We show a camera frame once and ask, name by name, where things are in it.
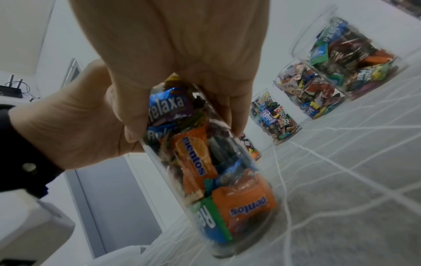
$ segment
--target black sleeve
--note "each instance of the black sleeve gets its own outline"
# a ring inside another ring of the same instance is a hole
[[[12,127],[9,110],[4,109],[4,105],[1,107],[0,192],[22,188],[41,198],[47,194],[46,184],[63,170],[50,162]]]

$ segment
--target white device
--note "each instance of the white device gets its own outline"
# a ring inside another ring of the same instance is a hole
[[[0,266],[39,266],[74,229],[57,207],[23,189],[0,193]]]

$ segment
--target hand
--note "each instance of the hand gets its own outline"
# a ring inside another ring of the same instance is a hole
[[[268,26],[268,0],[71,0],[116,86],[130,142],[145,131],[150,89],[173,72],[201,85],[241,135]]]
[[[11,123],[61,169],[76,169],[129,152],[137,142],[124,138],[124,125],[112,110],[111,79],[104,62],[96,60],[72,83],[40,101],[14,107]]]

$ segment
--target orange mentos wrapper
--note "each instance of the orange mentos wrapper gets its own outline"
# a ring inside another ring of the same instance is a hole
[[[184,193],[204,190],[205,179],[218,176],[207,147],[205,126],[175,135],[172,145],[183,169]]]
[[[244,176],[235,186],[215,189],[212,199],[231,233],[250,217],[276,207],[272,190],[259,174]]]

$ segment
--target cable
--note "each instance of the cable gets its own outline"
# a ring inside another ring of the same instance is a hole
[[[22,94],[28,94],[28,95],[30,95],[32,98],[35,98],[35,99],[40,99],[41,97],[35,97],[34,95],[32,95],[31,93],[30,93],[30,91],[31,91],[31,87],[28,85],[28,84],[26,84],[25,82],[21,82],[21,81],[19,81],[19,80],[15,80],[15,81],[12,81],[12,82],[6,82],[4,85],[5,86],[8,86],[9,84],[13,87],[13,84],[16,84],[16,83],[21,83],[21,84],[24,84],[25,86],[26,86],[26,92],[22,92]]]

